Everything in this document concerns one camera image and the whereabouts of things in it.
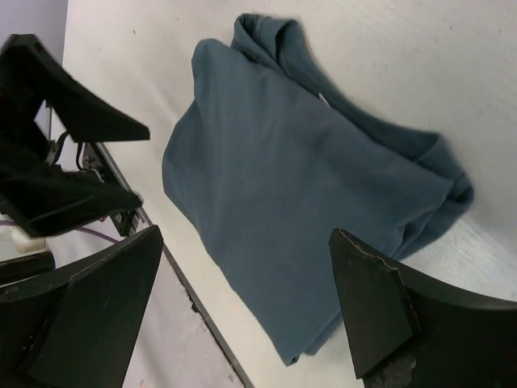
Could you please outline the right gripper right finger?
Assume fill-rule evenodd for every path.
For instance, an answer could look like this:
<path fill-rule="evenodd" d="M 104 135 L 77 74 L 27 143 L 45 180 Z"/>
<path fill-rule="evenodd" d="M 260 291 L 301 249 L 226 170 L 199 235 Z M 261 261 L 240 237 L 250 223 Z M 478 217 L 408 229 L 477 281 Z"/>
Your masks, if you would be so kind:
<path fill-rule="evenodd" d="M 437 280 L 345 230 L 330 236 L 355 376 L 366 387 L 514 387 L 516 304 Z"/>

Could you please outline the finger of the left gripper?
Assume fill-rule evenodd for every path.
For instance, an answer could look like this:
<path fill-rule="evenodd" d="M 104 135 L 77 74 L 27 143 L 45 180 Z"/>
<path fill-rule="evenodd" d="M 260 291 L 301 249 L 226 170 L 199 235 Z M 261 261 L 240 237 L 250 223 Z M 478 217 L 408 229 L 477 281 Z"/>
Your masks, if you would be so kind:
<path fill-rule="evenodd" d="M 1 168 L 1 213 L 33 238 L 63 234 L 141 205 L 137 194 L 91 173 L 48 165 Z"/>
<path fill-rule="evenodd" d="M 37 36 L 12 34 L 1 49 L 1 109 L 32 121 L 44 101 L 76 142 L 150 139 L 148 127 L 72 78 Z"/>

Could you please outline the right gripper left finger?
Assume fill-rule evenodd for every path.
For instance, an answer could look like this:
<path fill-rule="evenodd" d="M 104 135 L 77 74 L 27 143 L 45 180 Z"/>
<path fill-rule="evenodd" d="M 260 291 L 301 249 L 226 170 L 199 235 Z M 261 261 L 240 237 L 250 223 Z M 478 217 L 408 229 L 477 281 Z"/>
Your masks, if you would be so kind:
<path fill-rule="evenodd" d="M 3 387 L 121 387 L 162 256 L 150 226 L 1 289 Z"/>

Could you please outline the blue t shirt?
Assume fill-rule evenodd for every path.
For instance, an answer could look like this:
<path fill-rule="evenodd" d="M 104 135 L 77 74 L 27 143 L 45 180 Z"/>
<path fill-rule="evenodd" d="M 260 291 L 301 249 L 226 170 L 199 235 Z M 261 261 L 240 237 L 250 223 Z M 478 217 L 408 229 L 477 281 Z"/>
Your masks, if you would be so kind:
<path fill-rule="evenodd" d="M 340 324 L 332 230 L 404 259 L 469 209 L 473 185 L 441 135 L 344 98 L 296 20 L 240 15 L 232 42 L 200 41 L 191 68 L 164 191 L 291 365 Z"/>

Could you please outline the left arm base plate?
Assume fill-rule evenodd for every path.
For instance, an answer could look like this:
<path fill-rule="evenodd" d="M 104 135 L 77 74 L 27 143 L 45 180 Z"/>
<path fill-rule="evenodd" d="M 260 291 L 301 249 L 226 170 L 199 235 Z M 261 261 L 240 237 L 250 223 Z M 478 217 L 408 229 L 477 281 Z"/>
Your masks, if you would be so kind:
<path fill-rule="evenodd" d="M 49 161 L 87 182 L 98 192 L 130 200 L 108 212 L 107 224 L 91 221 L 84 234 L 114 243 L 152 222 L 143 200 L 131 190 L 116 163 L 100 144 L 77 143 L 57 114 L 48 113 L 54 141 Z M 252 384 L 222 334 L 168 249 L 162 253 L 153 290 L 124 379 L 126 387 L 250 387 Z"/>

